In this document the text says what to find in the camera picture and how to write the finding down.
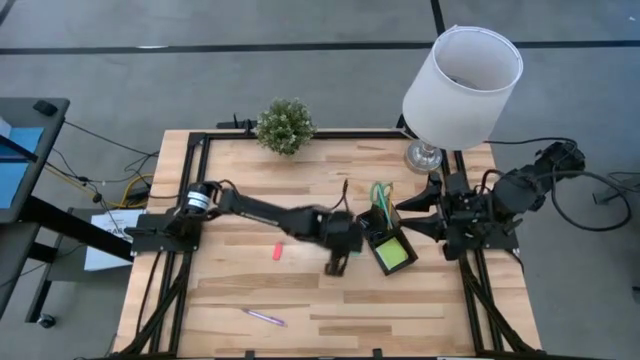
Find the purple pen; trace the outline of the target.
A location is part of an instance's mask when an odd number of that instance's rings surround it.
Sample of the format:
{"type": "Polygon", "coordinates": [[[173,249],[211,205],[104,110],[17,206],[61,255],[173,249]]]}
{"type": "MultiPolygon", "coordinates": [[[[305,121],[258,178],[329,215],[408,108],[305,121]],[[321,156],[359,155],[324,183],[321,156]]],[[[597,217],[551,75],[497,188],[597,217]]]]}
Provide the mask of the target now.
{"type": "Polygon", "coordinates": [[[272,316],[268,316],[259,312],[256,312],[254,310],[251,309],[247,309],[247,308],[242,308],[241,309],[242,312],[244,312],[245,314],[252,316],[254,318],[260,319],[262,321],[268,322],[270,324],[279,326],[279,327],[287,327],[287,324],[285,321],[272,317],[272,316]]]}

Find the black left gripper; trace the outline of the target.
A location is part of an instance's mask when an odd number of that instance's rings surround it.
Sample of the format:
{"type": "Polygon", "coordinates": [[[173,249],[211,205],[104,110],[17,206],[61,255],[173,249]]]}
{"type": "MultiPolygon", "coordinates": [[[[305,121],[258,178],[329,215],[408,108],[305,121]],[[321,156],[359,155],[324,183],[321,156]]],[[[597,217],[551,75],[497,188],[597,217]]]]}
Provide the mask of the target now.
{"type": "Polygon", "coordinates": [[[349,211],[335,211],[325,214],[320,220],[319,242],[326,249],[341,251],[338,260],[334,253],[324,267],[327,276],[343,276],[348,264],[350,253],[360,253],[363,246],[363,235],[360,225],[355,221],[354,214],[349,211]]]}

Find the black mesh desk organizer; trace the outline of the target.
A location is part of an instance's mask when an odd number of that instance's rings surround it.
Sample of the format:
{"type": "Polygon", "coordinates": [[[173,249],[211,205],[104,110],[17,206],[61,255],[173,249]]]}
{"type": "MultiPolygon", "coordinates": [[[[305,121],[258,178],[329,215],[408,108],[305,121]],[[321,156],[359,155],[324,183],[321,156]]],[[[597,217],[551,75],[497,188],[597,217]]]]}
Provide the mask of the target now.
{"type": "Polygon", "coordinates": [[[386,212],[372,205],[368,211],[356,217],[364,239],[385,276],[396,273],[418,260],[418,255],[399,225],[400,216],[394,206],[391,207],[389,215],[391,224],[388,224],[386,212]]]}

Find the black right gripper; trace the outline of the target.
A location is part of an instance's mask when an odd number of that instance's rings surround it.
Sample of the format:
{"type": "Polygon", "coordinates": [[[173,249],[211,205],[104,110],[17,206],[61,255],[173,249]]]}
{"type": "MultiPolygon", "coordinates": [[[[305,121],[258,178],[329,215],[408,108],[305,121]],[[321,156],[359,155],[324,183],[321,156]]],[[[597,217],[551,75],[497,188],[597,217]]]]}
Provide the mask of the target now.
{"type": "MultiPolygon", "coordinates": [[[[437,205],[442,197],[442,179],[431,172],[425,189],[418,195],[396,205],[397,210],[426,212],[437,205]]],[[[488,222],[488,195],[476,192],[443,195],[442,218],[438,214],[428,217],[401,219],[399,225],[426,235],[436,242],[448,240],[453,229],[460,230],[469,245],[482,245],[483,226],[488,222]]]]}

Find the green handled scissors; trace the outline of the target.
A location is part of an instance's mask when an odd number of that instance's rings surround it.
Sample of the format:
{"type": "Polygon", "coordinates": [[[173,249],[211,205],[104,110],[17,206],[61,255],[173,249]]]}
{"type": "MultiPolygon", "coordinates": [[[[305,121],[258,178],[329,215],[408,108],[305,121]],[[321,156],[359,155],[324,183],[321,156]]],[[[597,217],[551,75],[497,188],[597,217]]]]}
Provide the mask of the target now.
{"type": "Polygon", "coordinates": [[[382,182],[373,183],[369,191],[370,202],[382,210],[388,227],[393,225],[391,202],[392,193],[393,184],[382,182]]]}

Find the green sticky note pad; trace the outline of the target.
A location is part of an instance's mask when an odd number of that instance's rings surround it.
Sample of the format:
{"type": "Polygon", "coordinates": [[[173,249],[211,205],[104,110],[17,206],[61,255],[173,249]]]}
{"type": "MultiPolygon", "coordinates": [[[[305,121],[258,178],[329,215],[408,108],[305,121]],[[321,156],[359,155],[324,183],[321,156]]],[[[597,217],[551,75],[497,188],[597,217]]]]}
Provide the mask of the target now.
{"type": "Polygon", "coordinates": [[[392,270],[409,259],[407,251],[396,237],[377,245],[375,251],[386,270],[392,270]]]}

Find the green artificial plant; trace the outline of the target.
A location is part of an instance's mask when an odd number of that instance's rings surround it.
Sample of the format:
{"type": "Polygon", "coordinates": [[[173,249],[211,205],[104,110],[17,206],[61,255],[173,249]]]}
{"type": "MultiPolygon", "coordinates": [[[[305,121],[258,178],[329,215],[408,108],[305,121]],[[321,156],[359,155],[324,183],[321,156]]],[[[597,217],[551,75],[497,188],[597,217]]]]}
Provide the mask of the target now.
{"type": "Polygon", "coordinates": [[[296,154],[316,131],[307,105],[299,98],[274,99],[269,108],[258,115],[255,127],[258,143],[283,156],[296,154]]]}

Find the laptop with blue screen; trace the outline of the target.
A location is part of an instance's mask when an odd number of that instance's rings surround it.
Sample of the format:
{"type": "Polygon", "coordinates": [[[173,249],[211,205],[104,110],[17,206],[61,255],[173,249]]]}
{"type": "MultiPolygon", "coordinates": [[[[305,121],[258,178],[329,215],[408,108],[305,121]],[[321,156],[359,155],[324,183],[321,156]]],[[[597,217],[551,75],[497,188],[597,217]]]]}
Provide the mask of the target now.
{"type": "MultiPolygon", "coordinates": [[[[0,139],[9,139],[31,153],[43,132],[42,127],[13,127],[0,117],[0,139]]],[[[22,154],[0,144],[0,209],[11,206],[30,163],[22,154]]]]}

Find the white shade silver table lamp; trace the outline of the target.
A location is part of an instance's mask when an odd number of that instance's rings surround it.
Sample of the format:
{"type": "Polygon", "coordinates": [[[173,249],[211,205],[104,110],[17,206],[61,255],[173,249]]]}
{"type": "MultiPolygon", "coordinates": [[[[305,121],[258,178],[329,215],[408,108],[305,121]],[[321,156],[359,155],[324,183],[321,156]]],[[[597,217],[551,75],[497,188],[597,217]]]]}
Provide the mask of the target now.
{"type": "Polygon", "coordinates": [[[453,26],[441,34],[402,102],[416,136],[405,153],[411,171],[428,174],[439,168],[444,150],[486,141],[523,71],[519,50],[495,31],[453,26]]]}

